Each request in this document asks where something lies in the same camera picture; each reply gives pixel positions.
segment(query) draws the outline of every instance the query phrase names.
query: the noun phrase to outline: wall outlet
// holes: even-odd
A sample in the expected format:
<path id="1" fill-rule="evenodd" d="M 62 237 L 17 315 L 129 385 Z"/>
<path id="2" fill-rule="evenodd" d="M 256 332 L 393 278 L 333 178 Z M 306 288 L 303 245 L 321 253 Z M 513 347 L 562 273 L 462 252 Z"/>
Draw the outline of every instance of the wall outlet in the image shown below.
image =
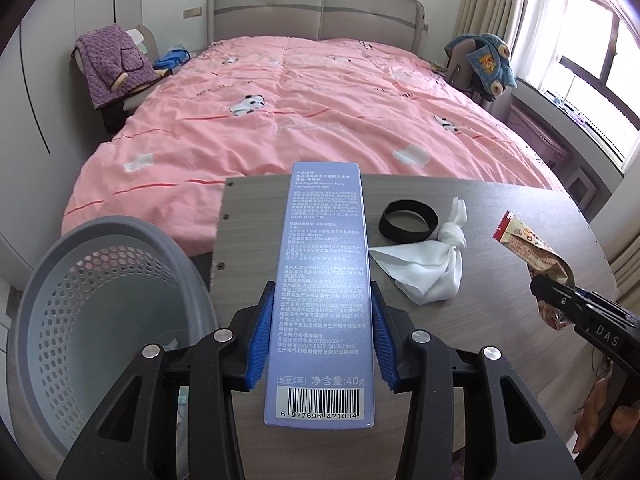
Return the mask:
<path id="1" fill-rule="evenodd" d="M 187 18 L 195 18 L 196 16 L 202 16 L 202 7 L 193 7 L 193 9 L 184 9 L 182 11 L 182 17 L 185 20 Z"/>

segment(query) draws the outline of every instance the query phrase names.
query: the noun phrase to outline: screw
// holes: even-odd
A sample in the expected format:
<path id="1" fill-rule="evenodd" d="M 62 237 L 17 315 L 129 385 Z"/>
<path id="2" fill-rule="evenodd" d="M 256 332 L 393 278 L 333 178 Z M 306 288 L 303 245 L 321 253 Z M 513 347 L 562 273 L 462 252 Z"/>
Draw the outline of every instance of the screw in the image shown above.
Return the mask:
<path id="1" fill-rule="evenodd" d="M 497 361 L 502 357 L 502 353 L 495 346 L 488 346 L 482 350 L 482 353 L 484 353 L 487 359 L 491 359 L 491 361 Z"/>
<path id="2" fill-rule="evenodd" d="M 411 334 L 411 339 L 417 343 L 428 343 L 431 341 L 431 335 L 429 332 L 425 332 L 424 330 L 416 330 Z"/>
<path id="3" fill-rule="evenodd" d="M 213 339 L 218 341 L 219 343 L 224 343 L 226 341 L 230 341 L 234 336 L 234 333 L 231 332 L 228 328 L 221 328 L 220 330 L 216 330 L 213 334 Z"/>
<path id="4" fill-rule="evenodd" d="M 147 359 L 158 357 L 159 353 L 160 353 L 160 347 L 158 345 L 147 345 L 142 349 L 142 355 Z"/>

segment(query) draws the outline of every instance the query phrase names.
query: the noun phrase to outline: gray plastic basket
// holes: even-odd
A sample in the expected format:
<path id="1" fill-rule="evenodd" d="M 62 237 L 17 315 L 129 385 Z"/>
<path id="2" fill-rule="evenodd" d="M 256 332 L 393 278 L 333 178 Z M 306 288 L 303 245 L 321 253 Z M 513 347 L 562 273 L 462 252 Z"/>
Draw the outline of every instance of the gray plastic basket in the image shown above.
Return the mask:
<path id="1" fill-rule="evenodd" d="M 20 304 L 14 344 L 31 418 L 24 423 L 62 463 L 135 352 L 152 342 L 183 348 L 216 327 L 199 273 L 171 238 L 135 218 L 88 222 L 47 253 Z M 42 450 L 19 438 L 34 428 L 21 431 L 22 423 L 14 418 L 18 444 L 41 469 Z"/>

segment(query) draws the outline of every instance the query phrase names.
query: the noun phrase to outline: toothpaste box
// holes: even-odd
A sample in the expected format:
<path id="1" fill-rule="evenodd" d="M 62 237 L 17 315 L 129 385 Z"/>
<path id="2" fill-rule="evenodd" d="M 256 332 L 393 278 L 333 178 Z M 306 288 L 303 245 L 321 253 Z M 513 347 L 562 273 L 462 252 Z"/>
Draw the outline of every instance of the toothpaste box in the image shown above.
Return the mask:
<path id="1" fill-rule="evenodd" d="M 357 164 L 293 166 L 271 321 L 264 421 L 374 422 L 367 231 Z"/>

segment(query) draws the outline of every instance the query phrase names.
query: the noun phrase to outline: gray wood tabletop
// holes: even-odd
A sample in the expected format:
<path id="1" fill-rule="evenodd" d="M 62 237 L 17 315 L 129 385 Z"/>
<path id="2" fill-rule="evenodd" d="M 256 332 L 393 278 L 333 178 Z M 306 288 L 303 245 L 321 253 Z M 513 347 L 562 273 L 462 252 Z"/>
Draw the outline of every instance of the gray wood tabletop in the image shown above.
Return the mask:
<path id="1" fill-rule="evenodd" d="M 378 221 L 393 200 L 411 198 L 447 220 L 453 197 L 465 200 L 467 248 L 458 295 L 413 304 L 370 259 L 386 302 L 408 311 L 417 327 L 451 347 L 477 352 L 497 346 L 536 394 L 563 436 L 589 392 L 591 351 L 572 329 L 542 322 L 529 291 L 526 264 L 492 236 L 507 210 L 516 213 L 571 266 L 576 283 L 606 298 L 618 294 L 609 265 L 582 214 L 562 192 L 467 180 L 363 175 L 369 247 L 389 245 Z M 289 176 L 228 179 L 214 245 L 211 295 L 221 326 L 257 303 L 276 277 Z M 462 392 L 456 391 L 455 443 L 464 445 Z M 236 426 L 247 478 L 393 478 L 404 438 L 409 394 L 394 395 L 376 370 L 376 422 L 357 431 L 302 431 L 265 426 L 264 380 L 234 393 Z"/>

